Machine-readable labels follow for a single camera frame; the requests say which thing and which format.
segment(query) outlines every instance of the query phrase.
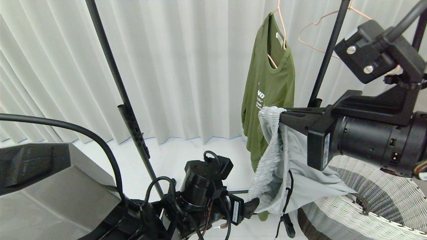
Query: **drawstring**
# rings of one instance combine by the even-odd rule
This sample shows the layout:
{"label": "drawstring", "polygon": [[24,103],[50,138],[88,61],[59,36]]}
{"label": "drawstring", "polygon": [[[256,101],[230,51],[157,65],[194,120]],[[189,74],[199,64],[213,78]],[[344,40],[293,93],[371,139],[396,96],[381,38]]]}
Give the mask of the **drawstring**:
{"label": "drawstring", "polygon": [[291,187],[287,187],[286,190],[288,190],[288,195],[286,196],[286,203],[285,203],[285,207],[283,208],[283,215],[280,217],[279,220],[279,224],[277,225],[277,232],[276,232],[276,237],[277,238],[279,236],[279,229],[280,229],[280,223],[283,222],[283,224],[285,225],[286,228],[286,233],[288,234],[288,237],[290,238],[294,238],[295,237],[295,229],[293,228],[293,224],[291,221],[291,218],[289,217],[289,214],[286,214],[286,207],[289,204],[289,200],[291,198],[292,195],[292,190],[293,190],[293,176],[292,176],[292,172],[291,170],[288,171],[289,172],[289,176],[291,177]]}

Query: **wicker laundry basket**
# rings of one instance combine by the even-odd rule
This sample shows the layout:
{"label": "wicker laundry basket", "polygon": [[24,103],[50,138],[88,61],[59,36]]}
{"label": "wicker laundry basket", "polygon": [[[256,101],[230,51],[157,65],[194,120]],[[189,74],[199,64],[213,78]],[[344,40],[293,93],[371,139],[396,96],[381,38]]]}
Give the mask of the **wicker laundry basket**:
{"label": "wicker laundry basket", "polygon": [[362,207],[347,196],[304,205],[298,210],[298,222],[309,240],[427,239],[427,198],[411,179],[383,173],[347,156],[335,157],[329,167],[371,209],[363,215]]}

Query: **curtain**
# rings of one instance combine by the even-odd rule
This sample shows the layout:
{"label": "curtain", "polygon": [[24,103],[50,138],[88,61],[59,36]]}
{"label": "curtain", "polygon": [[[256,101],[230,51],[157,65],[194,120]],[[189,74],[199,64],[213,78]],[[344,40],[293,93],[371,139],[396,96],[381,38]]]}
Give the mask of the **curtain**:
{"label": "curtain", "polygon": [[[353,7],[384,28],[417,1],[355,0]],[[121,99],[84,1],[1,0],[0,111],[68,121],[104,140],[129,137],[116,106]],[[307,106],[323,53],[298,41],[301,29],[338,9],[340,0],[282,0],[281,13],[295,63],[295,107]],[[234,138],[256,32],[276,0],[97,1],[113,55],[144,137]],[[325,49],[336,15],[301,38]],[[364,22],[353,11],[339,40]],[[404,34],[412,41],[416,23]],[[426,41],[421,55],[427,57]],[[377,95],[381,79],[360,83],[332,58],[319,92],[322,106],[347,89]],[[26,123],[0,125],[0,140],[90,139]]]}

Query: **olive green long-sleeve shirt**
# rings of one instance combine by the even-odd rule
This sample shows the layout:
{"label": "olive green long-sleeve shirt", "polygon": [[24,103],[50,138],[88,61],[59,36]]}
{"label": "olive green long-sleeve shirt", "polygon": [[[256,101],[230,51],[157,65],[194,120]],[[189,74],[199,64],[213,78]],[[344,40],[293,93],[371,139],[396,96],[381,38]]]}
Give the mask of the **olive green long-sleeve shirt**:
{"label": "olive green long-sleeve shirt", "polygon": [[[255,39],[242,104],[243,133],[248,137],[246,148],[251,152],[254,171],[268,146],[258,119],[259,110],[264,106],[293,107],[295,69],[289,46],[286,45],[284,50],[281,43],[283,35],[274,16],[269,14]],[[271,64],[267,54],[277,68]]]}

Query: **rose gold hanger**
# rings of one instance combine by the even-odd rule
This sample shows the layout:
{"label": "rose gold hanger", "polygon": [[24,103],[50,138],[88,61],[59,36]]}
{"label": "rose gold hanger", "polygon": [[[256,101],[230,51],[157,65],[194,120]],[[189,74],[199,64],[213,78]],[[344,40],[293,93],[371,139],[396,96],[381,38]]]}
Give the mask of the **rose gold hanger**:
{"label": "rose gold hanger", "polygon": [[[271,12],[271,14],[273,15],[275,12],[279,12],[279,17],[280,17],[280,22],[282,23],[282,27],[283,27],[283,49],[286,50],[285,47],[285,42],[286,42],[286,29],[285,29],[285,24],[283,23],[283,17],[282,17],[282,13],[280,12],[280,0],[277,0],[277,8]],[[277,68],[276,63],[273,61],[273,59],[271,58],[271,56],[267,53],[267,57],[270,59],[271,63],[274,65],[275,68]]]}
{"label": "rose gold hanger", "polygon": [[[354,11],[355,13],[359,14],[360,16],[362,16],[362,17],[364,17],[364,18],[366,18],[366,19],[368,19],[368,20],[372,20],[372,18],[368,17],[368,16],[367,16],[366,14],[364,14],[363,12],[361,12],[361,11],[359,11],[359,10],[355,9],[355,8],[353,7],[353,2],[354,2],[354,1],[353,1],[353,0],[351,0],[351,2],[350,2],[350,6],[348,7],[348,10],[352,10],[352,11]],[[327,17],[327,16],[330,16],[330,15],[332,15],[332,14],[335,14],[335,13],[337,13],[337,12],[338,12],[338,11],[330,12],[330,13],[328,13],[328,14],[324,15],[323,17],[321,17],[317,23],[312,22],[312,23],[308,24],[307,26],[305,26],[305,27],[304,27],[303,29],[301,29],[301,31],[299,32],[299,35],[298,35],[298,41],[302,42],[303,44],[305,44],[305,45],[307,45],[307,46],[309,46],[309,47],[311,47],[311,48],[313,48],[313,49],[315,49],[315,50],[317,50],[317,51],[319,51],[319,52],[325,53],[325,51],[320,50],[319,48],[317,48],[317,47],[315,47],[315,46],[312,46],[312,45],[310,45],[310,44],[308,44],[308,43],[306,43],[306,42],[302,41],[302,40],[301,40],[301,34],[302,34],[302,32],[303,32],[306,28],[308,28],[309,26],[311,26],[311,25],[315,25],[315,26],[317,26],[317,25],[319,25],[319,24],[320,24],[320,22],[322,21],[322,19],[323,19],[323,18],[325,18],[325,17]],[[334,55],[334,54],[332,54],[332,56],[333,56],[334,58],[340,59],[338,56],[336,56],[336,55]],[[387,74],[396,74],[396,73],[399,71],[399,69],[400,69],[400,66],[398,65],[398,66],[397,66],[393,71],[388,72]]]}

